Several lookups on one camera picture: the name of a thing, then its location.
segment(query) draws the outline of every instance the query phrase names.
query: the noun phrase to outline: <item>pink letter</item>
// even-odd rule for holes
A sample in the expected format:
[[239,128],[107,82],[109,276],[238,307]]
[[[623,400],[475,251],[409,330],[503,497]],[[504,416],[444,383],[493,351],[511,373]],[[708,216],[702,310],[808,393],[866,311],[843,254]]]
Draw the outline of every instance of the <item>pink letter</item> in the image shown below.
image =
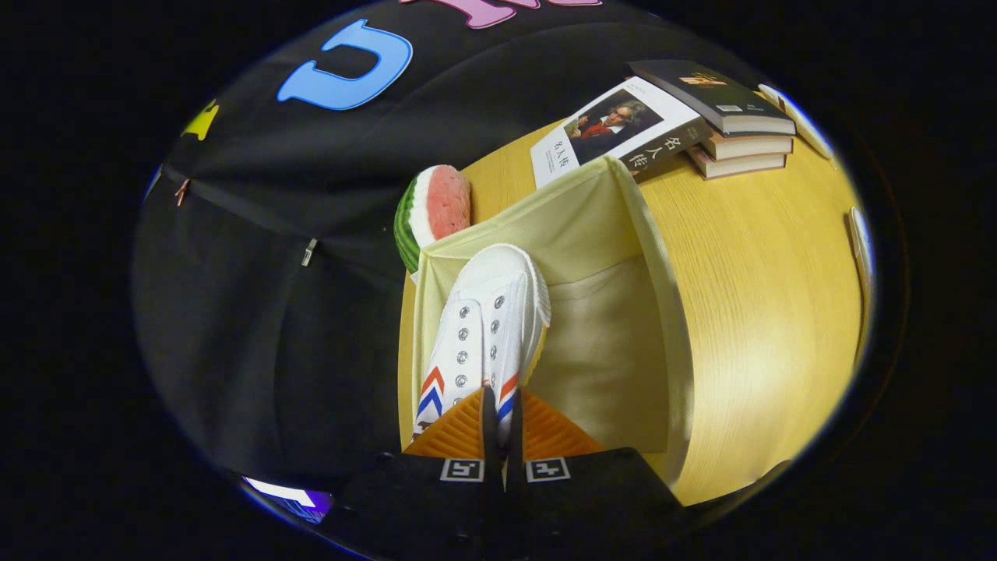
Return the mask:
[[547,0],[556,6],[598,6],[602,0]]
[[484,29],[501,23],[515,15],[515,9],[508,6],[493,6],[483,0],[433,0],[468,14],[468,27]]

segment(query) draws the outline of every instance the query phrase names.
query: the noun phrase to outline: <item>red and blue chevron stripe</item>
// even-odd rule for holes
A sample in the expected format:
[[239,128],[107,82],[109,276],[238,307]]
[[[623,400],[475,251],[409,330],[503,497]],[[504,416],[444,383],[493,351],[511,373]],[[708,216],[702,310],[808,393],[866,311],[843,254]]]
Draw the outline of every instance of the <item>red and blue chevron stripe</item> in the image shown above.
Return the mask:
[[515,396],[515,383],[519,379],[519,373],[513,374],[505,381],[498,394],[498,420],[504,419],[512,412],[513,397]]
[[433,371],[423,382],[423,390],[419,394],[419,410],[416,412],[416,416],[423,414],[423,411],[430,403],[433,403],[437,409],[437,415],[443,414],[443,402],[441,397],[443,396],[443,375],[440,374],[440,368],[434,367]]

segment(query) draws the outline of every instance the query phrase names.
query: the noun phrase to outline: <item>book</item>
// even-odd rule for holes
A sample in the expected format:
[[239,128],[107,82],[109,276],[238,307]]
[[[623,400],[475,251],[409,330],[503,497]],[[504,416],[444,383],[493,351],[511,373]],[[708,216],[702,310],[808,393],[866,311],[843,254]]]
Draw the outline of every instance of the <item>book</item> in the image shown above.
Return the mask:
[[703,148],[714,160],[727,160],[759,154],[791,154],[793,137],[784,135],[760,135],[750,137],[725,137],[716,129],[713,135],[704,139]]
[[796,123],[779,108],[699,63],[646,60],[631,62],[630,69],[695,109],[725,137],[797,132]]
[[640,180],[663,169],[669,157],[710,136],[706,120],[671,94],[630,78],[555,127],[530,149],[540,189],[608,154]]
[[759,170],[775,170],[786,166],[785,154],[761,154],[717,161],[710,158],[710,155],[698,146],[690,148],[688,153],[692,163],[699,168],[699,173],[708,180]]

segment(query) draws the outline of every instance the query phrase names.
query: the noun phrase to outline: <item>blue letter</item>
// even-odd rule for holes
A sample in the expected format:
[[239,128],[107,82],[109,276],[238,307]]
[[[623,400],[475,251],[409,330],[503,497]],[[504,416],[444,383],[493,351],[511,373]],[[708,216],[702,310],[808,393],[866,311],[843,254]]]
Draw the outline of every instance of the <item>blue letter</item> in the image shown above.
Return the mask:
[[343,111],[361,106],[383,92],[405,72],[412,60],[412,44],[404,37],[380,29],[366,27],[367,20],[357,20],[343,28],[322,45],[331,51],[348,45],[370,51],[378,56],[370,72],[350,80],[315,68],[308,61],[295,70],[277,92],[277,101],[297,98],[312,105]]

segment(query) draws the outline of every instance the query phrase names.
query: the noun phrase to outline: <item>metal clip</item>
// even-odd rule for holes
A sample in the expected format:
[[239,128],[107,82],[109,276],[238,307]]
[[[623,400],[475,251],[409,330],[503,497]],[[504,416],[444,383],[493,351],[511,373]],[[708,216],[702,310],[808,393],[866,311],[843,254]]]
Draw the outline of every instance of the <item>metal clip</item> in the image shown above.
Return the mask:
[[312,238],[312,241],[308,243],[308,249],[305,250],[305,259],[301,260],[302,267],[308,267],[308,264],[311,262],[312,252],[315,251],[316,245],[318,245],[318,239]]
[[177,197],[176,205],[178,207],[183,203],[183,196],[186,195],[186,188],[188,183],[190,183],[190,178],[183,180],[183,183],[180,185],[180,188],[176,190],[176,193],[173,194],[174,197]]

